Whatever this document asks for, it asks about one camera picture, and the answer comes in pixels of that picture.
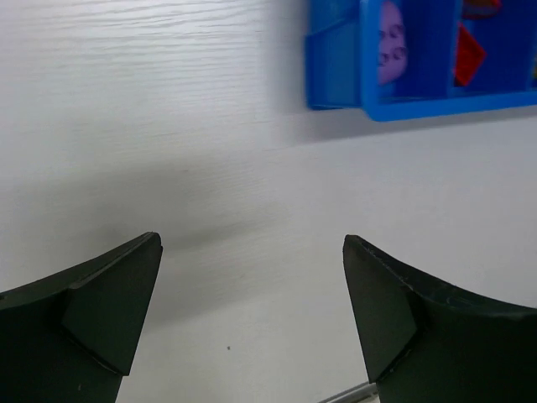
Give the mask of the red curved brick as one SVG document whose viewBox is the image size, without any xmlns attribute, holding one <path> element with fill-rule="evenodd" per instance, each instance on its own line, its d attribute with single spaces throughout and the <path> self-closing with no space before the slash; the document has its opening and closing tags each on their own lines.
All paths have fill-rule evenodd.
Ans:
<svg viewBox="0 0 537 403">
<path fill-rule="evenodd" d="M 463 25 L 458 24 L 454 81 L 468 86 L 487 57 L 486 51 Z"/>
</svg>

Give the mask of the red flower brick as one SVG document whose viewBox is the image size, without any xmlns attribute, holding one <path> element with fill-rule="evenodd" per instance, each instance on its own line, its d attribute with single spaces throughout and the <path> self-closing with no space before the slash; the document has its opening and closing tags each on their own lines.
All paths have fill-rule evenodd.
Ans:
<svg viewBox="0 0 537 403">
<path fill-rule="evenodd" d="M 491 18 L 501 7 L 501 0 L 463 0 L 461 16 L 469 20 Z"/>
</svg>

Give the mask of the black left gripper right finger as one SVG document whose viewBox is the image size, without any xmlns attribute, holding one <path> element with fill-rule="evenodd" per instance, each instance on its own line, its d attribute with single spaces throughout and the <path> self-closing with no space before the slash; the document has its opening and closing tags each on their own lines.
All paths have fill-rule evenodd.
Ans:
<svg viewBox="0 0 537 403">
<path fill-rule="evenodd" d="M 357 235 L 343 266 L 382 402 L 533 402 L 536 311 L 405 264 Z"/>
</svg>

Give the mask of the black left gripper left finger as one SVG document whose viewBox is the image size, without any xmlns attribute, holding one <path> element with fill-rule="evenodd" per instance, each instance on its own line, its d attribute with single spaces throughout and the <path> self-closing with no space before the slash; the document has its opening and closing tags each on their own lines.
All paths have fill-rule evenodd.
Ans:
<svg viewBox="0 0 537 403">
<path fill-rule="evenodd" d="M 3 402 L 114 402 L 130 374 L 163 253 L 144 233 L 1 294 Z"/>
</svg>

